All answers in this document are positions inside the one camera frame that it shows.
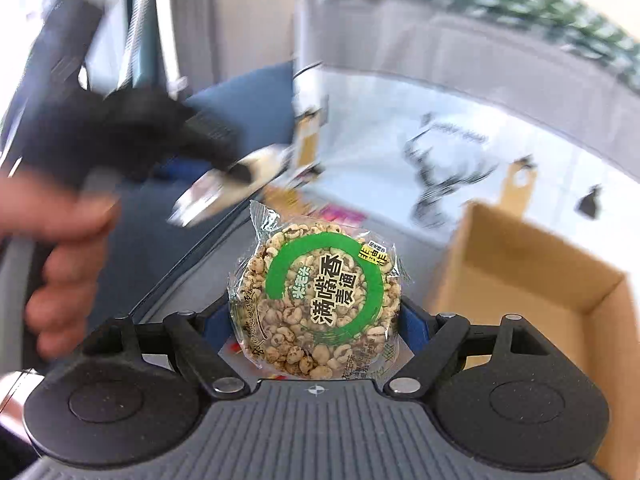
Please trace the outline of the person's left hand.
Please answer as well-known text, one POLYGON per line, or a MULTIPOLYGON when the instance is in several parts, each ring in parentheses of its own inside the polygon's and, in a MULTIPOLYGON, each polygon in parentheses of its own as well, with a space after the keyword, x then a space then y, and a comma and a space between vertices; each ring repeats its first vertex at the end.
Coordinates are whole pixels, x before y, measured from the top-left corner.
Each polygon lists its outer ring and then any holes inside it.
POLYGON ((77 195, 29 172, 1 178, 1 233, 53 246, 25 312, 43 359, 66 356, 84 339, 119 213, 113 195, 77 195))

